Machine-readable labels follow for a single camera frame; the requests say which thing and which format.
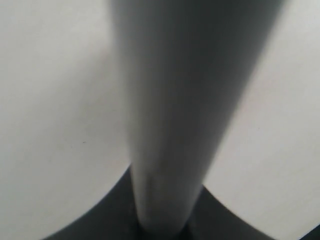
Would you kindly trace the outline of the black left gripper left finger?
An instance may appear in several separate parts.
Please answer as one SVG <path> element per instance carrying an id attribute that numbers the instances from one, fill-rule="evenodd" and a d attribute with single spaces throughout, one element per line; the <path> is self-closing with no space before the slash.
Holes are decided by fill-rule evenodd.
<path id="1" fill-rule="evenodd" d="M 139 240 L 131 169 L 92 209 L 47 240 Z"/>

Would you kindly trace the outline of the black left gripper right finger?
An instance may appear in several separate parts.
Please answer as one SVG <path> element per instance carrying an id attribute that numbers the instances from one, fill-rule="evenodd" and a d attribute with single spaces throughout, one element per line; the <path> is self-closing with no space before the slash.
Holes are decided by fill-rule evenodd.
<path id="1" fill-rule="evenodd" d="M 236 216 L 203 187 L 183 229 L 185 240 L 270 240 Z"/>

